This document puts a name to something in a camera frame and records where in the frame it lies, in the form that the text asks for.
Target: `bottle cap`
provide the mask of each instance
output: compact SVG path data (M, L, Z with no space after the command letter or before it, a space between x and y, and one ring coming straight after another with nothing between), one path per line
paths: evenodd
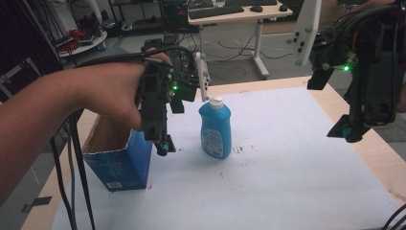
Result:
M209 100L211 109L220 109L223 106L223 98L221 96L214 96Z

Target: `desk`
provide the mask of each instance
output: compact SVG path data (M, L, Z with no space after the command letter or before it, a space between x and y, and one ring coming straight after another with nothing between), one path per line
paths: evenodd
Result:
M207 40L254 36L256 43L254 52L252 53L253 60L258 66L261 75L266 79L269 77L269 72L259 57L263 19L284 17L292 14L291 10L285 12L279 11L280 6L280 2L278 2L277 6L262 6L262 12L253 12L250 11L250 7L243 7L244 12L199 19L189 18L189 24L199 26L200 52L202 54L205 54L204 43Z

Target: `hand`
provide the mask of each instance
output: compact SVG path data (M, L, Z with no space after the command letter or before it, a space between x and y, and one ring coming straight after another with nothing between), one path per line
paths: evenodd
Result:
M169 57L165 54L160 53L153 57L170 63ZM142 130L139 101L136 102L135 98L146 67L147 62L135 61L72 70L92 73L88 76L74 75L80 82L80 85L75 87L78 91L79 107L123 122L136 130Z

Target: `black cable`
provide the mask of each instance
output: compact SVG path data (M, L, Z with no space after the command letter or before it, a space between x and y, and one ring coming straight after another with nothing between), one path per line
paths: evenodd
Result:
M131 60L143 60L145 58L149 58L153 55L157 55L159 53L164 53L166 51L170 50L178 50L178 51L183 51L185 54L189 56L189 60L191 63L189 64L190 70L195 70L195 62L194 62L194 56L193 53L188 50L187 48L179 45L171 45L163 48L159 48L156 50L152 51L147 51L145 53L135 53L135 54L123 54L123 55L115 55L115 56L107 56L107 57L99 57L95 59L91 59L88 61L85 61L84 63L80 64L78 67L84 67L84 66L90 66L90 65L95 65L95 64L104 64L104 63L110 63L110 62L128 62Z
M372 8L370 10L362 11L344 23L344 25L340 28L335 40L338 42L344 41L353 27L365 19L381 15L382 13L394 12L398 9L398 4L391 3L379 8Z
M346 14L344 14L344 15L338 17L337 19L335 19L335 22L334 22L334 24L332 25L332 27L333 27L333 28L336 27L337 24L338 24L343 18L348 17L348 16L351 16L351 15L354 15L354 14L358 14L358 13L360 13L360 11L352 11L352 12L346 13Z
M389 224L396 218L397 215L399 215L403 210L406 209L406 204L403 204L400 208L394 212L391 217L386 221L385 225L383 226L382 230L386 230L389 227Z
M397 43L397 30L399 28L399 23L397 22L395 24L395 30L394 30L394 45L393 45L393 50L392 50L392 81L391 81L391 89L392 89L392 98L391 98L391 105L395 105L395 66L397 64L396 59L396 53L397 53L397 48L396 48L396 43Z
M254 49L252 49L252 48L239 48L239 47L231 47L231 46L225 46L225 45L223 45L223 44L221 44L221 42L219 42L218 41L218 44L221 46L221 47L224 47L224 48L228 48L228 49L236 49L236 50L242 50L242 52L244 52L244 51L254 51ZM241 56L251 56L251 54L249 54L249 55L244 55L243 53L241 52ZM286 57L286 56L290 56L290 55L292 55L291 53L290 54L286 54L286 55L282 55L282 56L279 56L279 57L269 57L268 55L266 55L263 51L259 51L259 53L260 54L262 54L264 57L266 57L266 58L268 58L268 59L280 59L280 58L284 58L284 57Z
M392 226L391 229L396 230L396 228L397 228L398 226L400 226L400 224L402 224L405 220L406 220L406 215L403 216L403 218L401 218L394 226Z
M62 197L63 203L65 204L66 212L68 213L69 223L71 224L71 228L74 229L74 225L72 222L72 210L69 205L69 201L68 201L68 198L66 196L65 189L63 186L62 170L60 168L59 155L57 154L57 147L56 147L56 142L55 142L54 137L51 138L50 144L51 144L52 154L54 156L54 161L55 161L57 185L59 187L59 191L60 191L60 195Z
M87 184L86 170L84 168L83 155L82 155L81 147L80 147L78 125L77 125L78 119L79 119L78 118L78 111L71 114L71 116L70 116L70 121L71 121L70 128L71 128L72 142L74 144L75 155L77 157L79 176L80 176L80 181L81 181L81 185L82 185L82 188L83 188L83 193L84 193L84 198L85 198L85 202L86 202L87 212L89 214L92 229L95 230L96 227L95 227L95 222L94 222L94 219L93 219L92 205L91 205L91 202L90 202L89 186Z
M234 58L237 58L237 57L239 57L239 56L242 56L242 52L245 51L245 49L246 49L247 46L249 45L251 39L252 39L252 37L250 37L250 39L247 41L247 44L245 44L245 46L244 46L242 49L240 49L240 50L238 51L238 54L237 54L237 55L235 55L234 57L227 58L227 59L225 59L225 60L219 60L219 62L229 61L229 60L231 60L231 59L234 59Z
M191 38L191 40L193 41L193 44L194 44L193 52L196 52L197 44L196 44L196 41L195 41L194 38L193 38L193 34L190 35L190 38Z
M69 118L67 119L67 135L68 135L68 140L67 140L67 146L68 146L68 162L69 162L69 169L71 171L71 209L72 209L72 225L73 229L78 229L77 227L77 222L76 222L76 205L75 205L75 166L74 162L72 159L72 135L71 135L71 129L70 126L72 125L73 121L71 121Z

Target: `plastic bottle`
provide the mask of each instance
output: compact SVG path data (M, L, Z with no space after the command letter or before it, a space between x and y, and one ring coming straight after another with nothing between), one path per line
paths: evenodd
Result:
M200 138L202 148L209 155L224 159L231 152L230 109L220 96L212 97L199 109L202 117Z

